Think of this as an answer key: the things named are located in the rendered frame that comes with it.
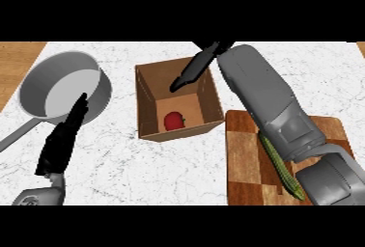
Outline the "green cucumber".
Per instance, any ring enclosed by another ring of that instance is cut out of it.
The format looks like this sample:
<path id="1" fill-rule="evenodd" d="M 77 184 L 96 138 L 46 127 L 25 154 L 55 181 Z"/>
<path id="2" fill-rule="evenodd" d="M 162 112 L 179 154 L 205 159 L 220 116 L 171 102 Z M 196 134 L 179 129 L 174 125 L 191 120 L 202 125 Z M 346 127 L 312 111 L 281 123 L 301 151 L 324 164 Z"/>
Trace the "green cucumber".
<path id="1" fill-rule="evenodd" d="M 279 156 L 279 153 L 278 153 L 273 145 L 269 142 L 269 139 L 264 137 L 261 132 L 259 132 L 259 137 L 260 137 L 263 149 L 264 149 L 266 155 L 269 157 L 270 163 L 273 165 L 276 174 L 279 176 L 279 180 L 281 180 L 281 183 L 284 185 L 284 188 L 285 188 L 288 194 L 295 199 L 303 201 L 304 200 L 304 191 L 301 189 L 301 186 L 300 186 L 297 180 L 294 179 L 293 175 L 290 174 L 290 171 L 287 169 L 287 166 L 285 166 L 284 160 Z"/>

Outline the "checkered wooden cutting board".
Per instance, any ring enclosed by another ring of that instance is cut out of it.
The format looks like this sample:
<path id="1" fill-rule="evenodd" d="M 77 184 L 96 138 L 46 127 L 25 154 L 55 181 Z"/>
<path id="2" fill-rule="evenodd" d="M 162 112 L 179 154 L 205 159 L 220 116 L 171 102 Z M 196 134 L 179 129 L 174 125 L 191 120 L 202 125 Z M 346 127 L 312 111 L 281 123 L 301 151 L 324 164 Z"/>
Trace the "checkered wooden cutting board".
<path id="1" fill-rule="evenodd" d="M 225 113 L 227 204 L 244 206 L 310 206 L 287 192 L 263 150 L 259 128 L 247 111 Z"/>

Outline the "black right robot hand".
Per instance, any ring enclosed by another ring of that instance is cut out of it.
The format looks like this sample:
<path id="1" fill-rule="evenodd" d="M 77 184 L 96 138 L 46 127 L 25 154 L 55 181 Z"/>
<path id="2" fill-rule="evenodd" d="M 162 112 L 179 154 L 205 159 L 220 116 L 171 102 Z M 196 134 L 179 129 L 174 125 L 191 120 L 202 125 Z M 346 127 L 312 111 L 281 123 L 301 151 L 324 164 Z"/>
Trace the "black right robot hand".
<path id="1" fill-rule="evenodd" d="M 193 83 L 213 60 L 222 55 L 233 45 L 232 41 L 195 41 L 193 44 L 201 51 L 193 55 L 188 65 L 182 70 L 180 76 L 170 85 L 170 92 L 176 92 L 185 85 Z"/>

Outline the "grey metal saucepan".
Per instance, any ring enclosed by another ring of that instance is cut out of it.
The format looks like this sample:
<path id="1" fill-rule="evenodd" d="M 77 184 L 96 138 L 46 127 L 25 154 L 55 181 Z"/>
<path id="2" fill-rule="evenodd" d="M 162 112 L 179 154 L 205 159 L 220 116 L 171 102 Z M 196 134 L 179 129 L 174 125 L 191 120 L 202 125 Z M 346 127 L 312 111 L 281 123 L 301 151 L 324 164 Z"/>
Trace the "grey metal saucepan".
<path id="1" fill-rule="evenodd" d="M 102 113 L 111 98 L 111 82 L 96 59 L 81 51 L 68 51 L 49 57 L 27 73 L 21 82 L 19 104 L 29 121 L 0 141 L 0 152 L 41 122 L 63 122 L 83 93 L 89 111 L 83 124 Z"/>

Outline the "brown cardboard box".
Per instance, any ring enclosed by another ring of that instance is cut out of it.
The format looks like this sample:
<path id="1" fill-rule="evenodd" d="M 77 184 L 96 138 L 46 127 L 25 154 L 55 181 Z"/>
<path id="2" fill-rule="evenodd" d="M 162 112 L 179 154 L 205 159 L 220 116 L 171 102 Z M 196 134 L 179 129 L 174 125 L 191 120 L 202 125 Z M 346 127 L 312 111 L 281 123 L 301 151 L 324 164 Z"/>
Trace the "brown cardboard box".
<path id="1" fill-rule="evenodd" d="M 223 109 L 208 69 L 195 83 L 174 93 L 170 85 L 180 75 L 191 57 L 136 65 L 139 138 L 164 142 L 207 133 L 225 121 Z M 167 130 L 165 116 L 179 112 L 183 128 Z"/>

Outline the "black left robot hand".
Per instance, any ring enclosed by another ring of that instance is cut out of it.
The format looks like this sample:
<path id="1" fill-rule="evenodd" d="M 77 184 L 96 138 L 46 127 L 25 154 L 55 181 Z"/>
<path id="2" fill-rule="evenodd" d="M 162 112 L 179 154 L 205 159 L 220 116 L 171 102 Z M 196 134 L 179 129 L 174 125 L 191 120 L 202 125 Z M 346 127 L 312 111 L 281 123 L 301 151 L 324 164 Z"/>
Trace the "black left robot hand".
<path id="1" fill-rule="evenodd" d="M 77 132 L 89 111 L 87 104 L 87 94 L 83 93 L 72 105 L 65 121 L 56 125 L 46 138 L 34 172 L 35 176 L 63 173 L 72 154 Z"/>

